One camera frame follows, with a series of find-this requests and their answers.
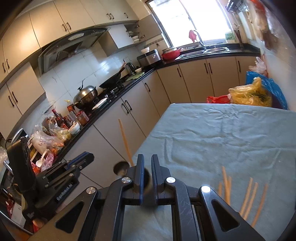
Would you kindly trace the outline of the kitchen faucet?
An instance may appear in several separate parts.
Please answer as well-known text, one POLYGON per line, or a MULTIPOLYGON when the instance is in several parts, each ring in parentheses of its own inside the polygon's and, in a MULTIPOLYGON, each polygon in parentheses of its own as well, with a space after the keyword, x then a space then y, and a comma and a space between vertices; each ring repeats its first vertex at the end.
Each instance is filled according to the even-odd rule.
POLYGON ((206 44, 205 44, 204 41, 202 40, 200 34, 197 32, 197 30, 194 30, 194 32, 197 34, 201 46, 204 48, 204 50, 207 50, 207 48, 206 48, 206 44))

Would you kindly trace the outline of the wooden chopstick on cloth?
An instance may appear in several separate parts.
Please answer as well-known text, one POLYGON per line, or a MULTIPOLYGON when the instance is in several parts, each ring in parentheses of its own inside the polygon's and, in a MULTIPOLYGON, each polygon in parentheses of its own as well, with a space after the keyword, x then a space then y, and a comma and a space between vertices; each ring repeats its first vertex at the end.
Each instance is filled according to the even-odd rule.
POLYGON ((222 166, 222 176, 224 182, 225 201, 228 205, 230 205, 230 182, 224 166, 222 166))
POLYGON ((256 214, 255 214, 255 217, 251 223, 251 226, 252 227, 255 227, 257 221, 258 221, 258 218, 261 214, 261 211, 262 211, 262 208, 263 208, 263 205, 264 205, 264 202, 265 202, 265 198, 266 198, 266 194, 267 194, 267 189, 268 189, 268 184, 266 183, 264 185, 264 189, 263 189, 263 192, 262 192, 262 196, 261 196, 261 199, 260 199, 260 203, 259 203, 259 207, 256 211, 256 214))
POLYGON ((246 194, 245 194, 245 197, 244 197, 244 200, 243 200, 243 203, 241 205, 240 212, 239 212, 239 214, 241 216, 243 216, 243 213, 244 213, 244 211, 246 209, 247 202, 248 202, 248 199, 249 199, 249 196, 250 196, 250 191, 251 191, 251 188, 252 188, 252 183, 253 183, 253 178, 250 177, 250 180, 249 180, 249 183, 248 183, 248 186, 247 186, 247 190, 246 190, 246 194))
POLYGON ((254 199, 255 199, 255 196, 256 196, 256 193, 257 193, 257 189, 258 189, 258 183, 255 182, 254 184, 254 187, 253 187, 253 191, 252 191, 252 195, 251 195, 251 199, 248 203, 248 206, 247 206, 247 210, 245 211, 245 214, 243 216, 244 220, 247 220, 248 216, 249 216, 249 213, 252 209, 252 205, 253 205, 253 202, 254 202, 254 199))
POLYGON ((222 182, 219 182, 219 185, 218 185, 218 195, 219 196, 222 195, 222 182))

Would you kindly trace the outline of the white small bowl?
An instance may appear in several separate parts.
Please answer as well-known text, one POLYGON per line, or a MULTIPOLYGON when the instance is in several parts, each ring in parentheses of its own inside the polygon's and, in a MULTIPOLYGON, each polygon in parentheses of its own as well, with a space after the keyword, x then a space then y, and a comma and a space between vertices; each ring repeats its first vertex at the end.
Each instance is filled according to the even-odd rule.
POLYGON ((77 122, 74 122, 73 125, 68 129, 68 132, 71 135, 76 135, 80 131, 80 125, 77 122))

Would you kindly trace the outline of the dark sauce bottle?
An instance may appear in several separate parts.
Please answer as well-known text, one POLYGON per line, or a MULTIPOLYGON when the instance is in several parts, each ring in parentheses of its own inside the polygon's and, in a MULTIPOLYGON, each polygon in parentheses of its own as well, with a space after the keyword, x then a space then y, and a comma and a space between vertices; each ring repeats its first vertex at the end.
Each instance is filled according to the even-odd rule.
POLYGON ((55 115, 55 120, 57 122, 57 125, 61 128, 68 129, 68 126, 66 125, 63 117, 57 113, 55 109, 52 109, 53 114, 55 115))

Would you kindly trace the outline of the grey-blue table cloth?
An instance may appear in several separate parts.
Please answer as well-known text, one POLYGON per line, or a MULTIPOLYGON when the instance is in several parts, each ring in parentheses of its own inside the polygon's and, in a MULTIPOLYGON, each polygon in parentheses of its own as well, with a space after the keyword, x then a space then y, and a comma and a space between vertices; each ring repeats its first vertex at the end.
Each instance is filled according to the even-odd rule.
POLYGON ((277 240, 295 212, 295 112, 236 104, 172 104, 136 151, 186 185, 217 190, 222 166, 232 178, 231 207, 239 211, 250 177, 258 183, 247 221, 252 223, 264 185, 265 202, 255 230, 277 240))

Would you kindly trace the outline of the red lid jar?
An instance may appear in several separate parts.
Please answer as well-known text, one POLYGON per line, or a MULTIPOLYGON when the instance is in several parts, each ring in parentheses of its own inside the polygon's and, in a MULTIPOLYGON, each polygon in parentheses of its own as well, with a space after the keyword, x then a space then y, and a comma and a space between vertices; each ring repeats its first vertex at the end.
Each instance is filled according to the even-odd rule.
POLYGON ((88 123, 88 121, 89 121, 89 117, 87 116, 87 114, 83 110, 80 110, 76 114, 76 118, 78 119, 79 123, 82 126, 85 126, 88 123))

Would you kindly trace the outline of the steel pot with lid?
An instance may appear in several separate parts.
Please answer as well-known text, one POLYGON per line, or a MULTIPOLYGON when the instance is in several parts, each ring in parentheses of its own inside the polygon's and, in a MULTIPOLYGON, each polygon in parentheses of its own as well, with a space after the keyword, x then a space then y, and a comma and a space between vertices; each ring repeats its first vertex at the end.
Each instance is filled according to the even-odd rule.
POLYGON ((93 108, 98 101, 98 91, 95 86, 87 85, 84 87, 84 81, 77 89, 78 94, 73 99, 73 104, 78 109, 90 109, 93 108))

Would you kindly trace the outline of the white plate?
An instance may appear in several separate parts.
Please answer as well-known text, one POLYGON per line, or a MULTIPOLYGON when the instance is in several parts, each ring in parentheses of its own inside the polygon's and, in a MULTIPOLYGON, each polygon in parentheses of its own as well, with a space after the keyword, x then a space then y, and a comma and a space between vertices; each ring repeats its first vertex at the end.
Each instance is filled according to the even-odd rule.
POLYGON ((108 98, 104 98, 100 100, 93 108, 92 110, 99 109, 103 104, 107 102, 108 98))

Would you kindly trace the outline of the red plastic bag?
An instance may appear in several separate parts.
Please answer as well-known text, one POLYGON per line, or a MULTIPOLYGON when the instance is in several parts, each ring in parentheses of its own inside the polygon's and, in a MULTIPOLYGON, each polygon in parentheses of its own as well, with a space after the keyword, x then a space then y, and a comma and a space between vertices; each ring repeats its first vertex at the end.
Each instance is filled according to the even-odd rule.
POLYGON ((228 95, 222 95, 219 97, 208 96, 207 103, 216 103, 216 104, 229 104, 230 98, 228 95))

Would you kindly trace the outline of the black wok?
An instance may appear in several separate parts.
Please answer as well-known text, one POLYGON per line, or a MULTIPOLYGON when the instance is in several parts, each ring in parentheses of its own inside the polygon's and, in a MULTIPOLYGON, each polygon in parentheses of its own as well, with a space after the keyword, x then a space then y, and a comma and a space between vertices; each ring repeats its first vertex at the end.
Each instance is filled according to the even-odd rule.
POLYGON ((127 63, 123 63, 118 73, 114 74, 112 77, 108 78, 105 82, 99 85, 102 89, 113 89, 116 88, 117 83, 121 78, 121 73, 125 70, 127 63))

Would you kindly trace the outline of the yellow plastic bag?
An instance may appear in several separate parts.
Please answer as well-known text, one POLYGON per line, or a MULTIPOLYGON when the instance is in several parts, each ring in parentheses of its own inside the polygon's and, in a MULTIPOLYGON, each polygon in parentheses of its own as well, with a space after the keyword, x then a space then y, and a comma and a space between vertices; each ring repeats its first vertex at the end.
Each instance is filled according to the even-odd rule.
POLYGON ((233 87, 228 91, 234 104, 272 107, 271 93, 264 88, 260 77, 255 77, 251 84, 233 87))

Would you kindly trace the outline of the blue plastic bag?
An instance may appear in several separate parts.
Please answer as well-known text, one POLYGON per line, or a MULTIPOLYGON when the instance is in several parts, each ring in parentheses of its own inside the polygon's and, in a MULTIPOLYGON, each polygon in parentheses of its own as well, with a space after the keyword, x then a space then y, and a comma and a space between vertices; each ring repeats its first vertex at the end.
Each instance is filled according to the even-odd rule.
POLYGON ((285 96, 283 95, 281 88, 274 82, 272 78, 267 78, 266 76, 253 71, 247 71, 245 84, 251 84, 255 77, 261 78, 262 86, 271 94, 272 107, 288 110, 285 96))

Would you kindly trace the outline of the black kettle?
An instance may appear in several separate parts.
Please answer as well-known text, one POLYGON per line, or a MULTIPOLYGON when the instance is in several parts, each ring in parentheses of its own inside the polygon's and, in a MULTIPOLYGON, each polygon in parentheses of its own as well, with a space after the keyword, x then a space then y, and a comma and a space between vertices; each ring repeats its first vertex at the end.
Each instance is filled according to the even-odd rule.
POLYGON ((125 63, 125 69, 128 74, 135 75, 136 67, 131 62, 125 63))

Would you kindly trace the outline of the range hood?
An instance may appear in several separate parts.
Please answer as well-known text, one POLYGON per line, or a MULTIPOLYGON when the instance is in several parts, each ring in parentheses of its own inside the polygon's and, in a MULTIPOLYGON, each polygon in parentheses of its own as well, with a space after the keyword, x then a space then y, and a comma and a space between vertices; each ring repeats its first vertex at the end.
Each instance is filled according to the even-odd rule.
POLYGON ((61 61, 92 47, 108 30, 109 28, 91 27, 55 40, 38 57, 39 73, 42 75, 61 61))

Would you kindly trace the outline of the red basin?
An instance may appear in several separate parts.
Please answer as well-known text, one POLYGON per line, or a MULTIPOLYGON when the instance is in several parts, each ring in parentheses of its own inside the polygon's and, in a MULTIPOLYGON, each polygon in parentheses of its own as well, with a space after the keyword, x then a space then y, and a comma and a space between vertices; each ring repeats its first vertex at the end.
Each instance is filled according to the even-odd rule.
POLYGON ((172 50, 170 52, 165 52, 162 54, 162 58, 164 61, 175 60, 178 56, 180 56, 180 49, 172 50))

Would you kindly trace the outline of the silver rice cooker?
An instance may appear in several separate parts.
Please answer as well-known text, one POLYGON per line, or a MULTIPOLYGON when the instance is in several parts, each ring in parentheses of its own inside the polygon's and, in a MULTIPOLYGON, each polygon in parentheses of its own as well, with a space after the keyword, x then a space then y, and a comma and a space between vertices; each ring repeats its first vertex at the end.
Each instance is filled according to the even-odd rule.
POLYGON ((141 67, 146 67, 161 61, 161 57, 159 55, 158 50, 154 49, 152 51, 138 56, 137 60, 141 67))

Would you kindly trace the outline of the pink cloth on faucet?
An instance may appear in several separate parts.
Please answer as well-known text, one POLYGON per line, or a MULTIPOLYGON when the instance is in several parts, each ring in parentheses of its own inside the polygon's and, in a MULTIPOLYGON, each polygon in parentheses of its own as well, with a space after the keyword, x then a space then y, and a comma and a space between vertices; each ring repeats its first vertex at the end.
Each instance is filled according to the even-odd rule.
POLYGON ((197 35, 195 34, 195 32, 193 30, 189 31, 189 39, 192 40, 192 42, 197 42, 197 35))

